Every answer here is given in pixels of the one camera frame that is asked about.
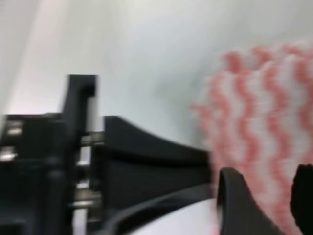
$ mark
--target metal pin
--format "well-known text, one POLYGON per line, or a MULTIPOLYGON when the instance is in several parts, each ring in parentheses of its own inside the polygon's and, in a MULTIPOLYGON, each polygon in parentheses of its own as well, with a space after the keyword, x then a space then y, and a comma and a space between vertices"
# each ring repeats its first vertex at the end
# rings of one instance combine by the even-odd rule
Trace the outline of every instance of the metal pin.
POLYGON ((10 136, 19 136, 23 133, 23 122, 22 121, 8 121, 7 134, 10 136))
POLYGON ((0 150, 0 162, 10 162, 17 157, 14 147, 3 147, 0 150))

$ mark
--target white wall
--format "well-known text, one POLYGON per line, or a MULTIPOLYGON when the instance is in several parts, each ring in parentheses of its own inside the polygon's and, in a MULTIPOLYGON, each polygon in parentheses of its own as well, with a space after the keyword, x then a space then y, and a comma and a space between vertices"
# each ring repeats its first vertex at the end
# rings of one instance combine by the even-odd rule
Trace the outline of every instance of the white wall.
POLYGON ((67 74, 99 74, 100 115, 200 146, 189 104, 216 55, 311 34, 312 7, 310 0, 42 0, 10 113, 55 112, 67 74))
POLYGON ((38 0, 0 0, 0 114, 7 108, 37 4, 38 0))

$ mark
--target red and white striped fabric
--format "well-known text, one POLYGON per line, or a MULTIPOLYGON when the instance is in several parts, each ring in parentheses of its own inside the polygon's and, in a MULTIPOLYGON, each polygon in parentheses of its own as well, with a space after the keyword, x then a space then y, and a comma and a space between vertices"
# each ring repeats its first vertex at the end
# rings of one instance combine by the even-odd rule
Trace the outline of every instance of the red and white striped fabric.
POLYGON ((234 167, 263 212, 300 235, 290 199, 298 165, 313 162, 313 43, 231 51, 221 61, 196 106, 214 183, 222 167, 234 167))

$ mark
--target fluffy fabric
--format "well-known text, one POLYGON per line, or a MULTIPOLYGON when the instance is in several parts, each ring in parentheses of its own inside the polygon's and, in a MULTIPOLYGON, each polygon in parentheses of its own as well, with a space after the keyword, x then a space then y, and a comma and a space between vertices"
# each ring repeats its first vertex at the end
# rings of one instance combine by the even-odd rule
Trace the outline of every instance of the fluffy fabric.
POLYGON ((300 235, 290 211, 299 164, 313 162, 313 44, 231 51, 196 106, 222 167, 241 172, 263 212, 287 235, 300 235))

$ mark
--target metal screw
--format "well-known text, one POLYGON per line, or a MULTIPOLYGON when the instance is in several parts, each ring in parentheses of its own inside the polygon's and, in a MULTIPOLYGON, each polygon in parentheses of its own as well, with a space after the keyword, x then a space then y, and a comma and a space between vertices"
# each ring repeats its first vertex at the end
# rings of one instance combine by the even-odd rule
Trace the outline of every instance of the metal screw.
POLYGON ((3 147, 0 150, 0 162, 10 162, 17 157, 14 147, 3 147))

